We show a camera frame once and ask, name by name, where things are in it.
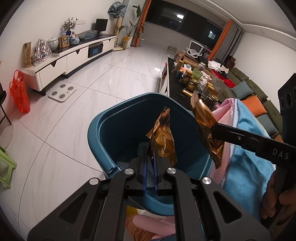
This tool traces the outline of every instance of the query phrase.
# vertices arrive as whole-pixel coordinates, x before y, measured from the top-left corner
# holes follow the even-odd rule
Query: black countertop
[[[74,44],[74,45],[70,45],[69,47],[66,47],[66,48],[62,48],[62,49],[56,49],[56,50],[53,50],[52,53],[62,53],[68,49],[71,49],[71,48],[74,48],[74,47],[77,47],[81,44],[86,44],[86,43],[89,43],[89,42],[92,42],[92,41],[95,41],[95,40],[99,40],[99,39],[104,39],[104,38],[109,38],[109,37],[112,37],[114,36],[113,34],[103,34],[103,35],[97,35],[95,36],[94,38],[91,38],[91,39],[88,39],[88,40],[81,40],[78,44]]]
[[[170,82],[170,98],[174,101],[178,102],[180,105],[185,107],[188,110],[192,110],[190,105],[190,98],[182,93],[182,90],[185,88],[180,84],[179,80],[176,78],[176,73],[172,70],[174,68],[174,60],[172,58],[168,58],[168,70],[169,70],[169,82]]]

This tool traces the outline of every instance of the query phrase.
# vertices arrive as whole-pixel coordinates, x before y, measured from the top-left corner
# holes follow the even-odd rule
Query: silver screw
[[[127,175],[132,175],[133,174],[133,169],[131,169],[131,168],[125,169],[124,173],[127,174]]]
[[[99,183],[99,180],[97,178],[92,178],[89,180],[90,185],[97,185]]]
[[[204,177],[204,178],[202,179],[202,182],[203,182],[204,184],[209,185],[209,184],[212,182],[212,180],[211,180],[209,177]]]
[[[176,172],[177,172],[177,170],[173,167],[170,167],[167,169],[167,173],[169,173],[169,174],[175,174]]]

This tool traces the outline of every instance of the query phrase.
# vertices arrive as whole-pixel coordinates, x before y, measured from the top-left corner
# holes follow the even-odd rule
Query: red plastic bag
[[[10,95],[15,101],[15,105],[21,113],[29,113],[31,104],[28,97],[26,84],[24,81],[24,74],[16,70],[13,75],[13,81],[9,84]]]

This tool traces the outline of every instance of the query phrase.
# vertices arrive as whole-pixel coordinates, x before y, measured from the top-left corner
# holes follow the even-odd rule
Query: white ceiling
[[[274,0],[190,0],[246,32],[274,39],[296,50],[296,31]]]

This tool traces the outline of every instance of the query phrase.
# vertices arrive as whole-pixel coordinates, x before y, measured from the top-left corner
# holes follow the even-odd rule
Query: blue trash bin
[[[175,167],[192,178],[200,179],[209,174],[213,162],[199,140],[193,114],[165,95],[147,93],[103,111],[89,126],[89,147],[108,178],[120,171],[118,161],[137,157],[139,143],[149,141],[146,134],[165,106],[170,108],[170,129],[177,155]],[[143,197],[130,199],[151,213],[174,215],[173,198],[157,196],[153,188],[147,188]]]

